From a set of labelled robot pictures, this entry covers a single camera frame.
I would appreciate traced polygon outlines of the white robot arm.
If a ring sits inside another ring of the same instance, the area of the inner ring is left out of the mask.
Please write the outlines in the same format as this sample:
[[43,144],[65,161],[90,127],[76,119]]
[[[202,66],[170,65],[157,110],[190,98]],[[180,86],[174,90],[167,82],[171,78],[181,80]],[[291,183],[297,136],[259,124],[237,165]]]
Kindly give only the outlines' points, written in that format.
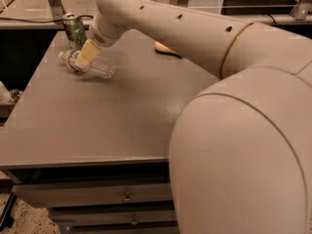
[[96,3],[96,43],[135,29],[216,77],[172,131],[180,234],[309,234],[312,40],[154,0]]

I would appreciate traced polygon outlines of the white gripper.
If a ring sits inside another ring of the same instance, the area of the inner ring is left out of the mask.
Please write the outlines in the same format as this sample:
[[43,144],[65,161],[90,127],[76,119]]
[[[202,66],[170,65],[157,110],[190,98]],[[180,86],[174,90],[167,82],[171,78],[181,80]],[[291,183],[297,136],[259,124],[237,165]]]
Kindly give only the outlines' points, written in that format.
[[101,14],[96,14],[89,26],[89,38],[78,55],[76,64],[84,67],[100,53],[100,46],[113,46],[126,32],[123,26],[114,25]]

